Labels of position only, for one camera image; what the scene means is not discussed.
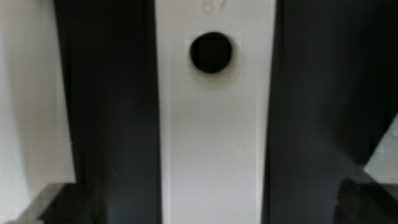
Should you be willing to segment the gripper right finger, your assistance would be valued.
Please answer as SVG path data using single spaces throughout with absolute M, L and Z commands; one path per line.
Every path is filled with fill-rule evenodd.
M 335 224 L 398 224 L 398 199 L 377 183 L 342 181 Z

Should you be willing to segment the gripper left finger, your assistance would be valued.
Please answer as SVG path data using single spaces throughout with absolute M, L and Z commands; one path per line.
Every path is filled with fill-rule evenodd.
M 17 224 L 107 224 L 105 204 L 82 184 L 50 183 Z

